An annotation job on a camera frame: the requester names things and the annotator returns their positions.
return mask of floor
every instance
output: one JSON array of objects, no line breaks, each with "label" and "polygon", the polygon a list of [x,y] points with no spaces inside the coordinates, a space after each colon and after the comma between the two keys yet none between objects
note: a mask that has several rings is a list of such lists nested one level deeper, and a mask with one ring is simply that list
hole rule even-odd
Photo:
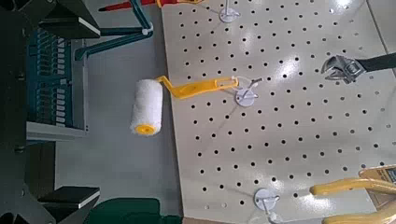
[{"label": "floor", "polygon": [[[129,10],[97,12],[99,7],[118,2],[87,0],[86,5],[101,27],[137,25]],[[154,197],[161,201],[163,214],[181,215],[169,95],[164,96],[160,133],[146,138],[131,134],[129,129],[134,84],[167,71],[161,11],[155,6],[144,9],[154,24],[154,37],[90,57],[90,134],[57,143],[55,187],[97,186],[101,188],[100,202],[116,197]]]}]

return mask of yellow roller handle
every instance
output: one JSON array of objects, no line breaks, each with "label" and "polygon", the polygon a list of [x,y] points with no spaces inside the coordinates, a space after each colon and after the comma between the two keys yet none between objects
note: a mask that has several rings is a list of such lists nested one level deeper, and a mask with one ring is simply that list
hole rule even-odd
[{"label": "yellow roller handle", "polygon": [[[313,195],[328,195],[351,189],[371,189],[381,193],[396,194],[396,187],[387,181],[376,179],[347,178],[332,183],[315,185],[309,191]],[[325,217],[323,224],[388,224],[396,220],[396,202],[388,203],[372,214],[341,215]]]},{"label": "yellow roller handle", "polygon": [[322,224],[388,224],[394,220],[396,220],[396,202],[391,202],[372,214],[325,217]]},{"label": "yellow roller handle", "polygon": [[396,194],[396,187],[392,183],[362,178],[346,178],[328,184],[315,185],[309,191],[313,195],[327,195],[350,189],[372,189],[382,193]]},{"label": "yellow roller handle", "polygon": [[157,81],[163,82],[165,87],[178,99],[186,99],[204,92],[225,90],[238,86],[238,79],[236,77],[223,77],[193,82],[179,87],[173,87],[172,83],[165,76],[158,77]]}]

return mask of metal frame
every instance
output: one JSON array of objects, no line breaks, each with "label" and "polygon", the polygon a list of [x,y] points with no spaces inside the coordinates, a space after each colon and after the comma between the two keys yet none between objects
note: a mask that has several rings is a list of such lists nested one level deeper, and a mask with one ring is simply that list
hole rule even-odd
[{"label": "metal frame", "polygon": [[26,146],[26,44],[38,23],[55,7],[55,1],[31,0],[24,6],[0,7],[0,46],[7,53],[0,61],[0,221],[9,223],[82,223],[98,197],[81,209],[56,217],[62,208],[40,204],[24,183]]},{"label": "metal frame", "polygon": [[137,20],[142,27],[132,28],[102,28],[100,29],[102,36],[109,35],[124,35],[122,37],[108,40],[99,44],[95,44],[89,47],[76,50],[76,61],[84,58],[84,55],[88,58],[91,54],[102,52],[108,49],[114,49],[129,43],[133,43],[142,39],[150,38],[153,35],[153,25],[147,19],[143,12],[140,3],[136,0],[130,0],[133,6],[133,12],[137,17]]},{"label": "metal frame", "polygon": [[[72,53],[86,46],[85,40],[72,41]],[[89,133],[87,58],[72,62],[73,128],[27,122],[27,140],[71,141]]]}]

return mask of metal rack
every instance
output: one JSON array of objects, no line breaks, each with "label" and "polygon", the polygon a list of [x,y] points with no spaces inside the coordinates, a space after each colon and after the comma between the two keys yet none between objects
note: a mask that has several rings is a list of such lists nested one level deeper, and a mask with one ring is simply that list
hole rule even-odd
[{"label": "metal rack", "polygon": [[70,140],[88,131],[85,62],[72,62],[82,44],[40,28],[31,36],[26,51],[29,140]]},{"label": "metal rack", "polygon": [[234,92],[172,100],[186,217],[265,223],[253,195],[272,189],[284,221],[375,210],[365,190],[316,198],[315,184],[392,164],[396,147],[392,71],[351,85],[326,81],[332,55],[385,53],[365,1],[232,1],[240,13],[219,20],[224,5],[163,8],[173,83],[221,76],[263,77],[251,107]]}]

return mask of white pegboard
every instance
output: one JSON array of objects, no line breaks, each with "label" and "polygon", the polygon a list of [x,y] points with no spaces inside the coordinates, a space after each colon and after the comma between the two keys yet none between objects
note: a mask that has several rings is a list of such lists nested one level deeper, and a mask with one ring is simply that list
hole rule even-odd
[{"label": "white pegboard", "polygon": [[222,1],[163,8],[169,77],[175,85],[222,76],[264,77],[254,106],[233,91],[172,100],[186,217],[263,223],[259,188],[280,200],[285,221],[373,212],[365,190],[316,198],[309,188],[396,160],[394,75],[327,81],[324,61],[385,51],[364,1]]}]

